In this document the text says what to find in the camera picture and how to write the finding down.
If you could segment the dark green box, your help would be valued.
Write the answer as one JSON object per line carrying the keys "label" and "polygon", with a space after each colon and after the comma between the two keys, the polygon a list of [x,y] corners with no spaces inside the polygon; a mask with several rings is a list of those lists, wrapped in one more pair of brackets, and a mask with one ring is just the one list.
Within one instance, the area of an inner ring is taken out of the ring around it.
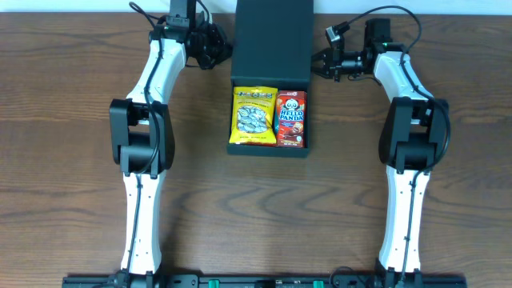
{"label": "dark green box", "polygon": [[311,99],[313,34],[313,0],[238,1],[232,87],[301,91]]}

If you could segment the red Hello Panda box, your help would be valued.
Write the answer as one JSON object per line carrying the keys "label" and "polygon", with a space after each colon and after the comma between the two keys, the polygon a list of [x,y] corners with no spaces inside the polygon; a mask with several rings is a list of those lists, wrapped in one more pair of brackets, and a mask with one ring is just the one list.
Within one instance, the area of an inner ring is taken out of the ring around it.
{"label": "red Hello Panda box", "polygon": [[303,148],[305,146],[307,92],[281,90],[278,92],[274,116],[277,146]]}

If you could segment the yellow Hacks candy bag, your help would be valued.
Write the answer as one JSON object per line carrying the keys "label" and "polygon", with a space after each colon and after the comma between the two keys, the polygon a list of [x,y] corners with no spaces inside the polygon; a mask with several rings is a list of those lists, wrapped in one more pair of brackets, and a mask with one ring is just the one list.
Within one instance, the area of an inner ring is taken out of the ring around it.
{"label": "yellow Hacks candy bag", "polygon": [[234,88],[229,144],[276,144],[272,124],[277,93],[267,86]]}

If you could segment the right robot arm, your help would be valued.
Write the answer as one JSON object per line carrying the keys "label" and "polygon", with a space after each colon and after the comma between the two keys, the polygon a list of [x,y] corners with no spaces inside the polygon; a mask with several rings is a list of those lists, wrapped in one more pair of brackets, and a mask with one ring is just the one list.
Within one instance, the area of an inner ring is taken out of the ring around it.
{"label": "right robot arm", "polygon": [[371,276],[334,278],[341,287],[423,287],[418,252],[422,204],[432,169],[446,153],[450,140],[448,105],[420,82],[410,63],[409,47],[394,42],[388,18],[366,21],[360,51],[345,49],[348,22],[326,28],[328,48],[313,55],[322,61],[312,72],[339,81],[341,76],[376,81],[390,108],[378,143],[386,167],[388,202],[382,247]]}

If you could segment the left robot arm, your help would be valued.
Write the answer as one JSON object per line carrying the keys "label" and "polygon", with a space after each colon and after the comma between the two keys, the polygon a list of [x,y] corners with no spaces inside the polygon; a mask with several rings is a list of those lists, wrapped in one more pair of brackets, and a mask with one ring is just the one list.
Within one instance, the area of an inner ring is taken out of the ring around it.
{"label": "left robot arm", "polygon": [[176,0],[161,17],[135,2],[129,6],[149,21],[150,53],[140,79],[124,99],[109,108],[111,145],[127,197],[126,244],[120,271],[105,287],[156,287],[162,261],[159,208],[167,171],[174,160],[175,140],[168,102],[188,58],[211,70],[232,55],[221,27],[202,2]]}

